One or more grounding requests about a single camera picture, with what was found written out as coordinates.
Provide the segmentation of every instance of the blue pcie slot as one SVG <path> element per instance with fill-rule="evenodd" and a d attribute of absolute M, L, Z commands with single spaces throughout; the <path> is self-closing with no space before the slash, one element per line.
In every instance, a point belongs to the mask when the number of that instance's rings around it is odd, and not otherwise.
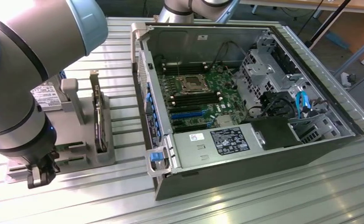
<path fill-rule="evenodd" d="M 191 112 L 191 113 L 177 113 L 171 115 L 171 119 L 195 118 L 195 117 L 201 117 L 204 114 L 205 114 L 205 111 Z"/>

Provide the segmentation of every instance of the aluminum profile table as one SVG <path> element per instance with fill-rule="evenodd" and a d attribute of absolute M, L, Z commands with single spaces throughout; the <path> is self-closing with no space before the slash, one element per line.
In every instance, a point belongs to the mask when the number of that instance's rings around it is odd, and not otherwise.
<path fill-rule="evenodd" d="M 0 155 L 0 222 L 364 223 L 364 138 L 306 166 L 153 200 L 129 55 L 129 25 L 151 20 L 108 18 L 105 43 L 65 69 L 67 76 L 79 79 L 79 96 L 91 94 L 89 71 L 100 72 L 101 88 L 111 97 L 116 164 L 59 175 L 48 186 L 28 190 L 25 182 L 4 183 L 7 159 Z M 280 25 L 278 29 L 296 42 L 293 47 L 364 129 L 364 111 L 318 61 L 308 57 L 310 52 L 289 36 L 290 30 Z"/>

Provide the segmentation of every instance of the sticker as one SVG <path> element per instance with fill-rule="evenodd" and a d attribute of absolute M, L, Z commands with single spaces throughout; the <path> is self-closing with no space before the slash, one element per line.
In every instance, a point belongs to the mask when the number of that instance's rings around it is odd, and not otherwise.
<path fill-rule="evenodd" d="M 189 134 L 189 138 L 191 138 L 191 141 L 204 140 L 204 135 L 203 135 L 203 133 Z"/>
<path fill-rule="evenodd" d="M 220 155 L 249 150 L 240 127 L 211 131 L 211 136 Z"/>
<path fill-rule="evenodd" d="M 44 107 L 60 106 L 60 99 L 52 85 L 40 85 L 31 91 L 39 105 Z"/>
<path fill-rule="evenodd" d="M 199 35 L 197 41 L 205 41 L 208 39 L 208 35 Z"/>
<path fill-rule="evenodd" d="M 135 41 L 135 48 L 140 49 L 140 42 L 139 41 Z"/>

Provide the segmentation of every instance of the cpu socket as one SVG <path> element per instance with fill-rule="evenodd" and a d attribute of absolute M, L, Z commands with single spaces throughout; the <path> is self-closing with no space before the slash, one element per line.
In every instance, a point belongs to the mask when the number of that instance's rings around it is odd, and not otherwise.
<path fill-rule="evenodd" d="M 208 85 L 204 80 L 204 75 L 185 75 L 180 76 L 179 80 L 181 82 L 181 93 L 193 92 L 209 92 Z"/>

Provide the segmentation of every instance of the robotic arm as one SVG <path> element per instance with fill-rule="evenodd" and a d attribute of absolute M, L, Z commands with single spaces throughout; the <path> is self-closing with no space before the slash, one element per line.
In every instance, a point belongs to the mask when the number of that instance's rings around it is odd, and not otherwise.
<path fill-rule="evenodd" d="M 35 1 L 0 20 L 0 154 L 29 170 L 28 188 L 51 183 L 56 130 L 31 90 L 104 42 L 107 21 L 93 0 Z"/>
<path fill-rule="evenodd" d="M 240 0 L 164 0 L 159 22 L 192 23 L 193 12 L 219 23 L 227 23 Z"/>

